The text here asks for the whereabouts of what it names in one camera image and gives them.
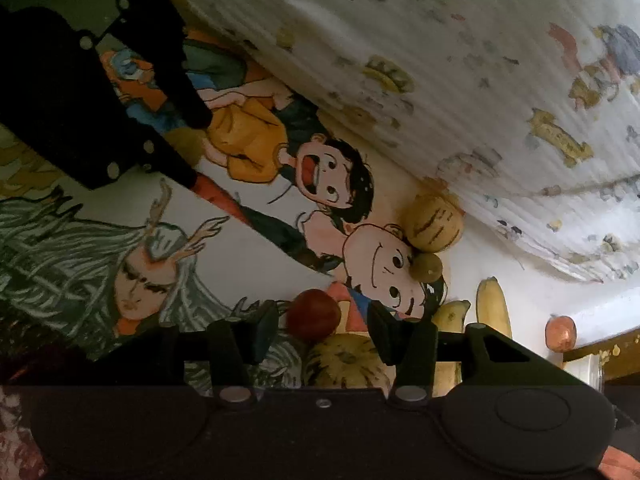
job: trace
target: white wall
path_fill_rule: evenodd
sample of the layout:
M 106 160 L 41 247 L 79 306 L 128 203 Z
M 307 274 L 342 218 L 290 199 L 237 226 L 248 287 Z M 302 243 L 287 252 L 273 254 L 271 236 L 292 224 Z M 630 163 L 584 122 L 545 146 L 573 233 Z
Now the white wall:
M 578 345 L 640 326 L 640 273 L 623 281 L 572 280 L 520 249 L 507 245 L 484 224 L 465 216 L 462 240 L 444 253 L 449 267 L 449 300 L 469 300 L 466 322 L 476 320 L 478 283 L 495 276 L 504 291 L 515 341 L 544 357 L 544 329 L 551 314 L 572 316 Z

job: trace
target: melon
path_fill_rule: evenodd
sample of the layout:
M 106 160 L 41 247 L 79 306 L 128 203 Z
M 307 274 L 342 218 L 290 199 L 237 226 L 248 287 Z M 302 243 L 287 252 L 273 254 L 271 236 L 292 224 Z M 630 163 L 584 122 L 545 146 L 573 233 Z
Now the melon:
M 388 395 L 390 368 L 369 337 L 334 334 L 309 351 L 303 383 L 318 388 L 380 388 Z
M 417 198 L 404 215 L 404 234 L 409 243 L 425 253 L 437 253 L 460 240 L 462 215 L 439 196 Z

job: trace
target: round yellow fruit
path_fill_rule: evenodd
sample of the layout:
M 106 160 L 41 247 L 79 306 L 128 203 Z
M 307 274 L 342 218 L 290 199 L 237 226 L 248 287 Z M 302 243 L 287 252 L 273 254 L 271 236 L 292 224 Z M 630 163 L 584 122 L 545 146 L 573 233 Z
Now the round yellow fruit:
M 380 388 L 387 395 L 388 368 L 370 338 L 334 334 L 309 351 L 303 383 L 318 388 Z
M 419 253 L 409 267 L 409 274 L 417 282 L 436 282 L 442 276 L 442 260 L 433 253 Z
M 402 227 L 412 246 L 437 253 L 460 240 L 462 215 L 439 196 L 421 197 L 407 210 Z

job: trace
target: patterned fabric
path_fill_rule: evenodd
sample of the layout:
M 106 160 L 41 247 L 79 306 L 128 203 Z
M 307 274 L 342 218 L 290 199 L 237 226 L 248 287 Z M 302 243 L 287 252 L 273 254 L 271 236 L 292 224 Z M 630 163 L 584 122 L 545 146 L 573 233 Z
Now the patterned fabric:
M 637 0 L 174 1 L 524 250 L 638 270 Z

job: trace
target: banana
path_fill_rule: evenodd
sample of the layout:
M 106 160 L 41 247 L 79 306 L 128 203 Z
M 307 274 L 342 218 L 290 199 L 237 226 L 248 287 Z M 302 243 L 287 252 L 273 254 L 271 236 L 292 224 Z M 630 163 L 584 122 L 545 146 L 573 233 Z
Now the banana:
M 511 323 L 504 294 L 495 276 L 482 280 L 476 295 L 478 323 L 484 323 L 511 338 Z
M 465 316 L 471 307 L 467 300 L 450 301 L 441 306 L 431 320 L 441 332 L 459 332 L 464 330 Z M 433 397 L 448 394 L 451 389 L 462 381 L 460 363 L 436 363 L 436 373 L 433 378 Z

